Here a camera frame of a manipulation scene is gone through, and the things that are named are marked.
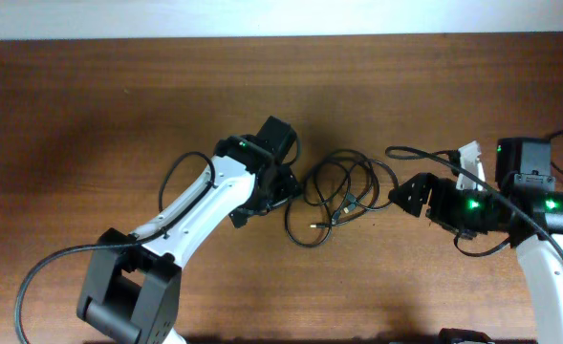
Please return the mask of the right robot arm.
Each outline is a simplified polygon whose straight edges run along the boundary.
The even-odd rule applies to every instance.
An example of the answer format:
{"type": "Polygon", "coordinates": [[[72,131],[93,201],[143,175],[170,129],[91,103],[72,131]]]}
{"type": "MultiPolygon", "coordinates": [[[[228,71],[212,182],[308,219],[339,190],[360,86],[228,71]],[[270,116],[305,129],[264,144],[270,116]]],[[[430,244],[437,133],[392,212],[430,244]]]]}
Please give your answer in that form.
{"type": "Polygon", "coordinates": [[[454,172],[454,180],[419,173],[394,187],[389,199],[412,216],[425,215],[456,241],[493,231],[506,234],[500,246],[516,252],[538,342],[563,343],[563,192],[555,189],[550,141],[498,140],[494,186],[485,180],[477,142],[447,159],[407,146],[389,146],[385,154],[402,161],[429,159],[454,172]]]}

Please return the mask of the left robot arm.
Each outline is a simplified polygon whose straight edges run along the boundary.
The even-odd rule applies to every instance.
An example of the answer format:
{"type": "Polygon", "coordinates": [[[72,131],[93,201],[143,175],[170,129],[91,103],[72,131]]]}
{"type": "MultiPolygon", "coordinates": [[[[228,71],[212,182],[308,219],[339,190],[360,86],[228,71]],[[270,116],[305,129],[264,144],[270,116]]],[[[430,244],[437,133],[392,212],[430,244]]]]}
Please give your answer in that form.
{"type": "Polygon", "coordinates": [[[196,181],[155,218],[97,240],[76,315],[118,343],[182,343],[174,325],[185,265],[215,227],[265,216],[300,192],[285,160],[292,127],[268,118],[255,135],[220,140],[196,181]]]}

